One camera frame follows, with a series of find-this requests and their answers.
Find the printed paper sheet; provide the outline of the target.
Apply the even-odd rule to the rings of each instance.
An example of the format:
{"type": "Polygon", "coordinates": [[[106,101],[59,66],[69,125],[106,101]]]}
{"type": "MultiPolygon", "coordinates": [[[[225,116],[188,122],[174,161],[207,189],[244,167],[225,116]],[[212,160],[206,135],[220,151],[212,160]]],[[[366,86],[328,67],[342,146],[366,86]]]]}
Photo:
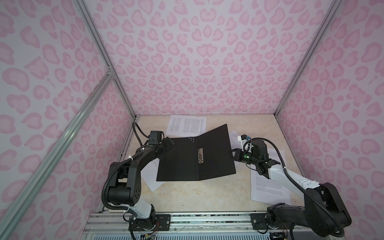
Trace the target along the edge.
{"type": "Polygon", "coordinates": [[[251,200],[265,204],[291,204],[291,191],[282,184],[265,178],[251,165],[251,200]]]}
{"type": "Polygon", "coordinates": [[[149,189],[154,192],[165,182],[157,181],[157,175],[159,170],[160,160],[158,158],[154,159],[148,163],[141,171],[141,177],[149,187],[149,189]]]}
{"type": "Polygon", "coordinates": [[[236,131],[229,132],[229,138],[230,138],[230,144],[231,149],[242,149],[243,146],[241,145],[240,141],[238,140],[238,137],[240,135],[236,131]]]}

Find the blue folder black inside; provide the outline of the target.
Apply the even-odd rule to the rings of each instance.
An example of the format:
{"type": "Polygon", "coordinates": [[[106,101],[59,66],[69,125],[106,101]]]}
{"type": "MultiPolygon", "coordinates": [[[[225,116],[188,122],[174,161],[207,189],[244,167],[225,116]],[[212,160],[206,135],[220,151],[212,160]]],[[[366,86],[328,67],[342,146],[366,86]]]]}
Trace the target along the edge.
{"type": "Polygon", "coordinates": [[[159,162],[158,182],[203,181],[236,173],[228,125],[171,140],[174,145],[159,162]]]}

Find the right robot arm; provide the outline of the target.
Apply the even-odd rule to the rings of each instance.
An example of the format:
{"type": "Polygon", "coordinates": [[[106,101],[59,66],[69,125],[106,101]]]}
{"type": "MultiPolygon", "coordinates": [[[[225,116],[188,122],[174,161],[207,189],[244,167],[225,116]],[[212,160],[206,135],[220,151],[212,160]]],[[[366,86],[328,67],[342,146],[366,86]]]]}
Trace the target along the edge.
{"type": "Polygon", "coordinates": [[[253,171],[260,176],[281,184],[304,201],[303,206],[277,203],[268,207],[265,215],[268,228],[290,224],[291,238],[296,226],[310,228],[320,237],[345,236],[345,228],[352,219],[333,184],[321,184],[290,171],[278,147],[268,139],[241,135],[238,141],[242,147],[232,150],[236,162],[254,166],[253,171]]]}

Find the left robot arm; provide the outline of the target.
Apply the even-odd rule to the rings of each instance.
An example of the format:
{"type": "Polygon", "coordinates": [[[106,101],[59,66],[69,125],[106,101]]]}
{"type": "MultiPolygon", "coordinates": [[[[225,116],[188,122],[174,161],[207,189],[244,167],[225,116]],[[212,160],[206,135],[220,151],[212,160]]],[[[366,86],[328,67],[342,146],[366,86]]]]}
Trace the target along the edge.
{"type": "Polygon", "coordinates": [[[130,213],[134,223],[144,229],[152,229],[156,224],[156,211],[153,205],[140,199],[141,171],[151,161],[161,159],[173,145],[174,142],[166,137],[152,145],[142,146],[122,162],[112,163],[101,193],[104,207],[130,213]]]}

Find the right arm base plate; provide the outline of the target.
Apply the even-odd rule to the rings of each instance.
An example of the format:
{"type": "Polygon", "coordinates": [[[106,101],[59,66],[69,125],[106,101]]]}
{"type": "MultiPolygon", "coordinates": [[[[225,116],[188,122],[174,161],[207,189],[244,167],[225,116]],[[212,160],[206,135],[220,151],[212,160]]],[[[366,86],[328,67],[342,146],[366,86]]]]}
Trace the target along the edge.
{"type": "Polygon", "coordinates": [[[266,213],[251,213],[250,218],[253,230],[259,231],[261,233],[272,230],[283,230],[282,227],[270,227],[266,220],[266,213]]]}

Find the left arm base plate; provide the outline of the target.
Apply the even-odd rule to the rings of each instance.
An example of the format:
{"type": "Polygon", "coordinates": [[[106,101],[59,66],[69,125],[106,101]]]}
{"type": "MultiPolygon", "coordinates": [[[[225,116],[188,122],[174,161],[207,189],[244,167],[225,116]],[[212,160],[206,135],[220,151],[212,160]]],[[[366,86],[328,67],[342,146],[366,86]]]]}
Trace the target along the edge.
{"type": "Polygon", "coordinates": [[[128,223],[131,224],[130,229],[134,232],[164,232],[170,230],[171,215],[155,214],[148,219],[130,217],[128,223]]]}

